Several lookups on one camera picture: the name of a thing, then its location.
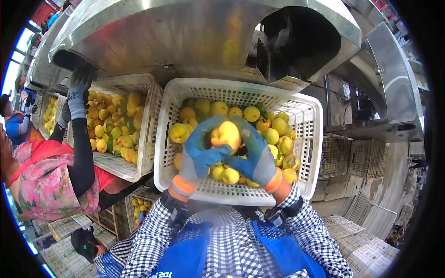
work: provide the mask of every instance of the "blue glove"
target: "blue glove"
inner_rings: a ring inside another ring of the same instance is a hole
[[[199,180],[207,177],[209,168],[230,155],[230,145],[214,149],[205,148],[205,135],[218,128],[225,117],[212,117],[200,123],[185,141],[182,150],[182,166],[179,175],[173,179],[173,188],[181,196],[189,197],[194,193]]]
[[[242,159],[238,156],[226,157],[224,164],[229,165],[249,180],[259,184],[267,192],[273,193],[278,188],[282,173],[275,166],[274,157],[266,141],[251,124],[240,116],[232,116],[231,121],[238,127],[248,154],[247,159]]]
[[[93,79],[92,65],[83,68],[76,68],[71,76],[68,90],[68,106],[71,111],[71,119],[85,118],[85,99],[88,98],[88,89],[91,87]]]

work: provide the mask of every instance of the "black arm sleeve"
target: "black arm sleeve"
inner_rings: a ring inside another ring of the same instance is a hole
[[[69,178],[77,198],[91,188],[94,182],[93,151],[86,130],[86,119],[71,121],[74,139],[74,165],[68,167]]]
[[[51,136],[48,138],[48,140],[54,140],[57,141],[59,143],[62,143],[63,141],[63,136],[65,136],[65,130],[62,129],[58,123],[56,123],[56,126],[54,127],[53,133],[51,134]]]

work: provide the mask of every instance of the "blue shirt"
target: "blue shirt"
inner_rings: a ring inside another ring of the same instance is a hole
[[[54,24],[56,19],[59,18],[59,13],[56,12],[49,20],[48,20],[48,29],[51,28],[51,25]]]
[[[9,119],[4,120],[6,135],[12,141],[14,145],[20,145],[26,141],[26,136],[28,132],[24,134],[19,134],[19,125],[23,122],[23,112],[14,111]]]

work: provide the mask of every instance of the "gray work glove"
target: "gray work glove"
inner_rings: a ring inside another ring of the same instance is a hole
[[[71,121],[71,111],[69,110],[68,102],[65,102],[62,107],[62,112],[57,118],[57,123],[60,127],[68,127],[68,123]]]
[[[88,102],[88,89],[91,87],[94,67],[87,64],[76,68],[71,76],[68,89],[68,106],[71,119],[86,119],[86,103]]]

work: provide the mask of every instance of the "stacked crate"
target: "stacked crate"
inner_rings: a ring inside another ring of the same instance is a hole
[[[377,278],[399,252],[398,249],[367,233],[364,228],[341,216],[321,217],[335,239],[354,277]]]

